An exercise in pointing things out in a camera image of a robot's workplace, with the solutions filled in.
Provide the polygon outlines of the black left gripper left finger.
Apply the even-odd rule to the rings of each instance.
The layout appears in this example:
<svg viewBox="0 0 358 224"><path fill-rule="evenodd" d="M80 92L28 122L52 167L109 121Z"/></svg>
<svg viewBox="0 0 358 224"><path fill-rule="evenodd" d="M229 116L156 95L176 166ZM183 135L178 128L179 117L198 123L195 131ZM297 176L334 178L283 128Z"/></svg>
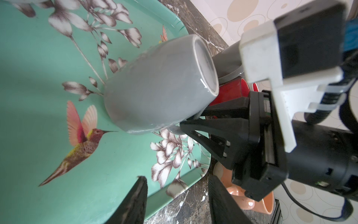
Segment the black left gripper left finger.
<svg viewBox="0 0 358 224"><path fill-rule="evenodd" d="M134 186L105 224L143 224L147 193L147 179L138 176Z"/></svg>

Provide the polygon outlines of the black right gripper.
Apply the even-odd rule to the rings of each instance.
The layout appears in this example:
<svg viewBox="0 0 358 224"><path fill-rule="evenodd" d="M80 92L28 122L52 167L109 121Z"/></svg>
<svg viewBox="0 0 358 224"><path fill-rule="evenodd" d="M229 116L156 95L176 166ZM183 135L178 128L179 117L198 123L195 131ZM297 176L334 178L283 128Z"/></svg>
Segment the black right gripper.
<svg viewBox="0 0 358 224"><path fill-rule="evenodd" d="M291 179L357 201L358 137L352 132L295 120L296 147L288 153L269 91L208 106L201 115L231 117L186 120L180 128L233 170L232 183L248 198L260 200Z"/></svg>

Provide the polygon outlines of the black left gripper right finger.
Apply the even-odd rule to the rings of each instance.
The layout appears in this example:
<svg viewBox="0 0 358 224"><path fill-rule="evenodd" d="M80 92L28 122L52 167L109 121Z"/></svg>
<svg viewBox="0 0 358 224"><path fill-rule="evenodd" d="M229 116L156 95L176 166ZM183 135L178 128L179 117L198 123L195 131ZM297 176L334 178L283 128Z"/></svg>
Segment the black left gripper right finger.
<svg viewBox="0 0 358 224"><path fill-rule="evenodd" d="M213 224L251 224L217 176L208 176L208 196Z"/></svg>

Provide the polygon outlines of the red mug black handle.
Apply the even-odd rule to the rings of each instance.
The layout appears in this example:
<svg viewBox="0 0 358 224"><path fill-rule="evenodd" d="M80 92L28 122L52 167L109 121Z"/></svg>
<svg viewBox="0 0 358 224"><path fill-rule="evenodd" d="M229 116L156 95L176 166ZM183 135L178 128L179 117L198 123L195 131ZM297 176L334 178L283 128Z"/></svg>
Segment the red mug black handle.
<svg viewBox="0 0 358 224"><path fill-rule="evenodd" d="M213 106L241 97L248 97L250 91L259 92L257 84L248 84L243 77L240 77L220 86L219 95L212 103L209 104L209 106Z"/></svg>

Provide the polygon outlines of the large grey mug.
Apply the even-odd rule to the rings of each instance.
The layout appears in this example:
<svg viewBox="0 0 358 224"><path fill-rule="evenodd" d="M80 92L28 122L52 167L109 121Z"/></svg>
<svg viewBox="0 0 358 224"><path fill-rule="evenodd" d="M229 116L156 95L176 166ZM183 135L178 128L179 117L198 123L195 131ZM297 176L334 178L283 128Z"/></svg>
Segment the large grey mug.
<svg viewBox="0 0 358 224"><path fill-rule="evenodd" d="M238 41L212 57L219 85L231 82L244 74L239 45Z"/></svg>

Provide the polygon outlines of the small grey mug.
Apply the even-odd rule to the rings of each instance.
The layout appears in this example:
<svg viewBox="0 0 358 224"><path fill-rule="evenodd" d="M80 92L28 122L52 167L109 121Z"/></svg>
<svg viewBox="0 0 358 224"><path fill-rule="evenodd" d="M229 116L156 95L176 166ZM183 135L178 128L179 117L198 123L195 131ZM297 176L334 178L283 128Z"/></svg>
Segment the small grey mug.
<svg viewBox="0 0 358 224"><path fill-rule="evenodd" d="M149 48L106 83L105 109L130 134L174 126L206 108L219 94L210 51L198 35Z"/></svg>

